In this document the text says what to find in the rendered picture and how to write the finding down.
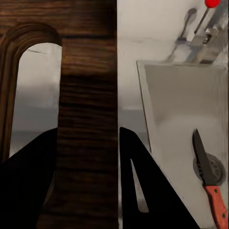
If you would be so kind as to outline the cutting board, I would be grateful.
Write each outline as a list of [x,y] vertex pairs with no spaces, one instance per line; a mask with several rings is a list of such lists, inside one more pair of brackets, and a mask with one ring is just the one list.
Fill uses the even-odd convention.
[[117,0],[0,0],[0,165],[19,60],[62,46],[54,189],[35,229],[119,229]]

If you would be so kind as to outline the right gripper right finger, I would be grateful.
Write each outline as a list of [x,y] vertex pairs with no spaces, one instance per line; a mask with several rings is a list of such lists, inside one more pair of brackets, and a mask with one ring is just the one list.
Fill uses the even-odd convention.
[[[138,135],[120,127],[123,229],[198,229],[198,225],[168,182]],[[149,213],[138,210],[133,161]]]

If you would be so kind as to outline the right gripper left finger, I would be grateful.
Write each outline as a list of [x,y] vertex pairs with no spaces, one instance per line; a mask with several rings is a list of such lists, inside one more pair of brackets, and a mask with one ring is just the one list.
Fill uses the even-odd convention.
[[55,173],[57,128],[0,165],[0,229],[35,229]]

